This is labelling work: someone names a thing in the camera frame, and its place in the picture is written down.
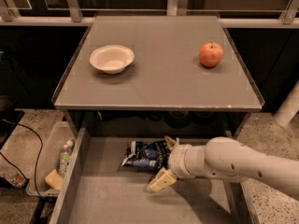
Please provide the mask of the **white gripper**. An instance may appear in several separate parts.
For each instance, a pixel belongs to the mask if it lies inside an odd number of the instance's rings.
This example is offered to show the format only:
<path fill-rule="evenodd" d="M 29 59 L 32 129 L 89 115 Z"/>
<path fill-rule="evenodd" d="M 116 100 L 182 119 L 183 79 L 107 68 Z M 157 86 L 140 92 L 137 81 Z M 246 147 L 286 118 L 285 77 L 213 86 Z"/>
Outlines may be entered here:
<path fill-rule="evenodd" d="M 180 145 L 176 140 L 165 136 L 164 140 L 171 151 L 168 168 L 162 168 L 145 187 L 147 193 L 156 193 L 177 182 L 177 179 L 204 177 L 205 147 Z"/>

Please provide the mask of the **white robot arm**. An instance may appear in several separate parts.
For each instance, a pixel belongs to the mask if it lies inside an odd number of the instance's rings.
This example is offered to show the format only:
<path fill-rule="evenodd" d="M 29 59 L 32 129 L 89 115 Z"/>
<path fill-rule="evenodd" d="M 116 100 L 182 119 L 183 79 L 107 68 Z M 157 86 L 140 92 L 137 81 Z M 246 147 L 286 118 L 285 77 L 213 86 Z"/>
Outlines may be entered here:
<path fill-rule="evenodd" d="M 294 199 L 299 196 L 299 161 L 261 153 L 228 137 L 212 138 L 203 146 L 182 145 L 172 139 L 167 144 L 167 166 L 149 182 L 151 193 L 179 179 L 204 177 L 236 183 L 252 178 Z"/>

